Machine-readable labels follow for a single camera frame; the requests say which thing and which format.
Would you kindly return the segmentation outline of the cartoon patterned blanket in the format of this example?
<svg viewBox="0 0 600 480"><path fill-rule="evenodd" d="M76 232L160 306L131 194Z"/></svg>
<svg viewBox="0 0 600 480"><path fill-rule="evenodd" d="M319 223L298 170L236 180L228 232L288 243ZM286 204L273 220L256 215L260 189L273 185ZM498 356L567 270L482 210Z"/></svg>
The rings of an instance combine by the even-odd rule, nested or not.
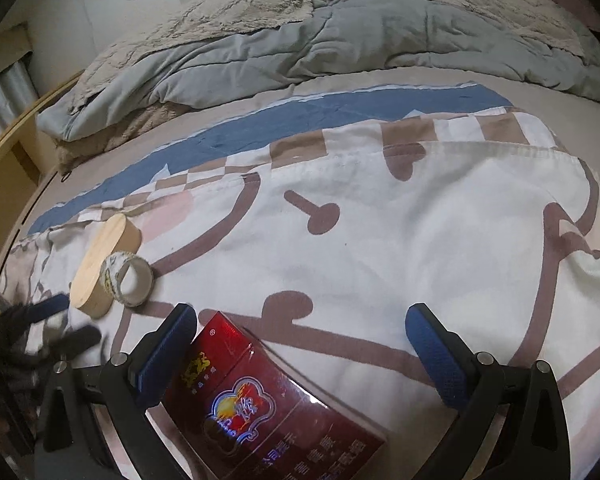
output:
<svg viewBox="0 0 600 480"><path fill-rule="evenodd" d="M27 237L5 295L67 290L120 211L161 271L159 307L224 312L388 431L374 478L411 477L452 419L415 377L415 302L502 363L549 362L573 478L600 459L600 182L539 118L492 108L309 127Z"/></svg>

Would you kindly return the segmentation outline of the wooden bedside shelf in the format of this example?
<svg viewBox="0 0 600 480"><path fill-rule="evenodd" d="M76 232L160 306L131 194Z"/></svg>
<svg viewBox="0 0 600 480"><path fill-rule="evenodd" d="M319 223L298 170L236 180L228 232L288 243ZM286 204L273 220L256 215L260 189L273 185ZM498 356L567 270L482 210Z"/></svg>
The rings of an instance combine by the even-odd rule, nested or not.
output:
<svg viewBox="0 0 600 480"><path fill-rule="evenodd" d="M56 174L54 141L38 130L36 118L78 82L73 75L20 114L0 135L0 273L24 220Z"/></svg>

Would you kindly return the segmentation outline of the paper curtain valance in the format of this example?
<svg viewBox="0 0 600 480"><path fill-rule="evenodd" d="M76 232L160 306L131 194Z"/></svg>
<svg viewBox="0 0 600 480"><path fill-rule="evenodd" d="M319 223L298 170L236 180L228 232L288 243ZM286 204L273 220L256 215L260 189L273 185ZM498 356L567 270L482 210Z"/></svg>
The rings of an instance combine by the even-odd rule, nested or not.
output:
<svg viewBox="0 0 600 480"><path fill-rule="evenodd" d="M32 51L27 25L15 25L0 32L0 73Z"/></svg>

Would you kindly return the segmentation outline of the beige quilted left pillow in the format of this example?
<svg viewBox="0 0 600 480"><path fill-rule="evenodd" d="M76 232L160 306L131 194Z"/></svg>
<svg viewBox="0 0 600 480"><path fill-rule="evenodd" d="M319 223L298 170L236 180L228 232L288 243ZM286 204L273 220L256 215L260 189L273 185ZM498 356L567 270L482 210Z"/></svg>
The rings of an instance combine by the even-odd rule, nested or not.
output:
<svg viewBox="0 0 600 480"><path fill-rule="evenodd" d="M312 0L193 0L163 20L121 36L100 52L76 83L70 110L75 113L83 108L122 70L149 55L193 42L301 22L312 12Z"/></svg>

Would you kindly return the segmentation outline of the red cigarette pack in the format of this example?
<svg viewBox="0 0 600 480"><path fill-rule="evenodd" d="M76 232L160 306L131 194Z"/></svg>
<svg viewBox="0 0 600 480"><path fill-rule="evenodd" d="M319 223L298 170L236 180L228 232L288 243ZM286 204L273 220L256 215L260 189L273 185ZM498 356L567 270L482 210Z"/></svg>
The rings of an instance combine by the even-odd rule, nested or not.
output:
<svg viewBox="0 0 600 480"><path fill-rule="evenodd" d="M162 404L215 479L353 479L385 444L220 312L202 323Z"/></svg>

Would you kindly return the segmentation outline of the grey blue duvet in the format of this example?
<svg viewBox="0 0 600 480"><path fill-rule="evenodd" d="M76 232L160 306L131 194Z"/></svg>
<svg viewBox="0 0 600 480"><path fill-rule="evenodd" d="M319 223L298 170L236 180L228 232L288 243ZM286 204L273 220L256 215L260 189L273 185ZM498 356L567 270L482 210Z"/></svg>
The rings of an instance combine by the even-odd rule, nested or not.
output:
<svg viewBox="0 0 600 480"><path fill-rule="evenodd" d="M425 66L530 82L600 102L600 44L574 55L427 0L332 0L302 22L151 53L79 104L71 90L36 118L57 141L92 136L151 105L195 110L327 75Z"/></svg>

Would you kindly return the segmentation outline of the grey curtain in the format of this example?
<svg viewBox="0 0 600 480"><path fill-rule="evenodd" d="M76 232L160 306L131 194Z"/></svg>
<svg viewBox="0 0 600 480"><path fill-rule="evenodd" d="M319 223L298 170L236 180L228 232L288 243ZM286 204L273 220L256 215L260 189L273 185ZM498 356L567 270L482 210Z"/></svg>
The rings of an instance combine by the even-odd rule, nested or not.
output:
<svg viewBox="0 0 600 480"><path fill-rule="evenodd" d="M19 60L0 73L0 135L38 99L26 64Z"/></svg>

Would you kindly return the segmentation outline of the patterned tape roll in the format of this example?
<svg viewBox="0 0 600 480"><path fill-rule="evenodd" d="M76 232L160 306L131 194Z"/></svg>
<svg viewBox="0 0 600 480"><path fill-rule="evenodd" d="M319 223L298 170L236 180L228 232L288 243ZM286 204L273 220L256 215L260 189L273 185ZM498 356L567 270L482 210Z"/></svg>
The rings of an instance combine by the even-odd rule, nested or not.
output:
<svg viewBox="0 0 600 480"><path fill-rule="evenodd" d="M154 272L134 252L113 252L100 266L99 284L114 301L136 308L148 299L154 287Z"/></svg>

